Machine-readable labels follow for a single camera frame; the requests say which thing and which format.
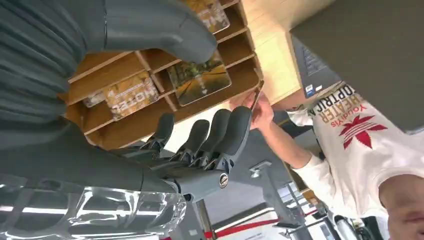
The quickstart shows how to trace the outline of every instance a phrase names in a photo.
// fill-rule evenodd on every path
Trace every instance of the book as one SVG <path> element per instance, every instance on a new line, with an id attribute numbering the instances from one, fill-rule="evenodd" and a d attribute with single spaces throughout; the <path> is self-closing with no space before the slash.
<path id="1" fill-rule="evenodd" d="M 159 93 L 147 72 L 139 73 L 110 86 L 104 91 L 115 121 L 122 119 L 159 99 Z"/>
<path id="2" fill-rule="evenodd" d="M 217 33 L 230 26 L 219 0 L 182 0 L 193 10 L 211 33 Z"/>
<path id="3" fill-rule="evenodd" d="M 179 62 L 167 71 L 181 106 L 231 86 L 230 76 L 217 51 L 205 63 Z"/>

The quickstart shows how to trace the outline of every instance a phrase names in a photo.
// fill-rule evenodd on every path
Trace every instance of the man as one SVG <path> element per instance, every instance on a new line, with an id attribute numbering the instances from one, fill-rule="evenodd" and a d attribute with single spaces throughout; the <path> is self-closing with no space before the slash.
<path id="1" fill-rule="evenodd" d="M 252 101 L 251 95 L 244 104 Z M 252 129 L 336 214 L 388 214 L 392 240 L 424 239 L 424 133 L 403 133 L 347 84 L 303 113 L 309 117 L 297 119 L 313 124 L 324 161 L 273 122 L 264 95 L 253 111 Z"/>

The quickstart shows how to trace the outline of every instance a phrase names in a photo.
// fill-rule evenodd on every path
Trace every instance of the red stripe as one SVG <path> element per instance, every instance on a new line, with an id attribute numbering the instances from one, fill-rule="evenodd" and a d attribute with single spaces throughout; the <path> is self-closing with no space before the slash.
<path id="1" fill-rule="evenodd" d="M 253 223 L 248 223 L 248 224 L 244 224 L 244 225 L 240 225 L 240 226 L 235 226 L 235 227 L 229 227 L 226 228 L 224 230 L 215 232 L 216 237 L 217 238 L 222 238 L 224 236 L 230 235 L 230 234 L 235 234 L 244 230 L 249 230 L 249 229 L 254 229 L 260 226 L 264 226 L 264 225 L 268 225 L 268 224 L 275 224 L 278 223 L 280 220 L 279 219 L 272 219 L 272 220 L 265 220 L 265 221 L 258 221 L 258 222 L 253 222 Z M 212 232 L 211 231 L 207 231 L 204 233 L 205 238 L 210 239 L 212 238 Z M 163 240 L 172 240 L 170 237 L 167 237 Z"/>
<path id="2" fill-rule="evenodd" d="M 315 210 L 313 210 L 313 211 L 310 211 L 310 212 L 308 212 L 308 213 L 305 213 L 304 217 L 309 216 L 309 215 L 311 215 L 311 214 L 314 214 L 314 213 L 316 213 L 316 212 L 318 212 L 318 209 L 315 209 Z"/>
<path id="3" fill-rule="evenodd" d="M 356 134 L 358 134 L 358 133 L 360 133 L 362 131 L 365 131 L 365 130 L 371 128 L 371 127 L 374 127 L 375 125 L 377 125 L 377 124 L 376 123 L 367 123 L 367 124 L 364 124 L 363 126 L 361 126 L 361 128 L 355 129 L 355 131 L 350 132 L 349 133 L 349 136 L 346 135 L 344 137 L 344 139 L 346 140 L 346 139 L 353 138 Z"/>
<path id="4" fill-rule="evenodd" d="M 345 132 L 344 135 L 347 137 L 348 135 L 355 132 L 356 130 L 363 128 L 364 126 L 369 125 L 369 124 L 373 124 L 373 123 L 372 122 L 364 122 L 364 123 L 358 124 L 358 125 L 352 127 L 351 129 L 349 129 L 347 132 Z"/>

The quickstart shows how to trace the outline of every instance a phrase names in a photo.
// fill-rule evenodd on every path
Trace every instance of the shelf compartment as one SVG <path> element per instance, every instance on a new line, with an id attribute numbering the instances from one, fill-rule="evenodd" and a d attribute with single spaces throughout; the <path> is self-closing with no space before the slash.
<path id="1" fill-rule="evenodd" d="M 232 5 L 225 9 L 225 14 L 229 20 L 229 27 L 215 33 L 215 38 L 218 43 L 222 43 L 231 39 L 239 34 L 242 34 L 248 30 L 243 22 L 242 15 L 240 13 L 239 4 Z"/>
<path id="2" fill-rule="evenodd" d="M 171 54 L 156 48 L 140 52 L 147 62 L 148 67 L 151 69 L 151 72 L 154 74 L 181 62 L 180 59 L 177 59 Z"/>
<path id="3" fill-rule="evenodd" d="M 151 79 L 157 86 L 157 89 L 163 95 L 169 95 L 175 92 L 174 86 L 166 69 L 151 75 Z"/>
<path id="4" fill-rule="evenodd" d="M 187 106 L 181 107 L 175 112 L 175 121 L 179 122 L 187 119 L 192 115 L 213 108 L 224 101 L 237 97 L 257 87 L 260 78 L 254 70 L 255 67 L 254 59 L 251 58 L 229 68 L 228 74 L 231 77 L 231 86 L 199 99 Z M 170 97 L 173 98 L 173 101 L 177 101 L 175 94 L 170 95 Z"/>
<path id="5" fill-rule="evenodd" d="M 84 60 L 78 65 L 75 74 L 69 79 L 69 83 L 73 83 L 83 77 L 105 67 L 114 61 L 125 57 L 130 54 L 126 52 L 102 52 L 102 53 L 89 53 L 85 55 Z"/>
<path id="6" fill-rule="evenodd" d="M 82 102 L 68 106 L 64 117 L 76 124 L 80 129 L 84 126 L 84 115 L 86 114 L 86 106 Z"/>
<path id="7" fill-rule="evenodd" d="M 171 113 L 164 98 L 101 129 L 101 146 L 107 150 L 126 147 L 155 131 L 163 113 Z"/>
<path id="8" fill-rule="evenodd" d="M 218 51 L 227 69 L 256 55 L 253 46 L 250 44 L 248 34 L 249 32 L 239 34 L 218 45 Z"/>
<path id="9" fill-rule="evenodd" d="M 106 101 L 102 101 L 93 107 L 87 108 L 83 121 L 82 131 L 85 135 L 89 135 L 104 126 L 113 123 L 114 116 Z"/>
<path id="10" fill-rule="evenodd" d="M 144 71 L 135 54 L 128 54 L 111 64 L 89 74 L 70 85 L 67 94 L 68 105 L 75 104 L 91 94 L 101 91 L 129 77 Z"/>
<path id="11" fill-rule="evenodd" d="M 166 101 L 166 103 L 169 105 L 169 107 L 171 108 L 171 110 L 173 111 L 173 112 L 176 112 L 176 111 L 178 111 L 178 103 L 177 102 L 175 102 L 175 101 L 173 101 L 172 100 L 172 97 L 171 97 L 171 95 L 167 95 L 167 96 L 165 96 L 165 101 Z"/>
<path id="12" fill-rule="evenodd" d="M 85 138 L 91 145 L 101 146 L 102 137 L 100 136 L 99 131 L 93 131 L 92 133 L 85 135 Z"/>
<path id="13" fill-rule="evenodd" d="M 240 0 L 219 0 L 223 9 L 229 8 L 234 4 L 240 2 Z"/>

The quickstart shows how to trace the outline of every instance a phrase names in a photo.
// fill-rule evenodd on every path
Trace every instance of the robotic hand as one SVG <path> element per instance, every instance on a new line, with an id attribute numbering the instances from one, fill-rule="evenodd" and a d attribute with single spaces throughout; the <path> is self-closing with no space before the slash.
<path id="1" fill-rule="evenodd" d="M 0 239 L 130 239 L 168 232 L 228 184 L 251 111 L 196 122 L 160 158 L 174 117 L 142 147 L 105 151 L 61 117 L 58 93 L 87 52 L 158 48 L 201 63 L 217 47 L 177 0 L 0 0 Z"/>

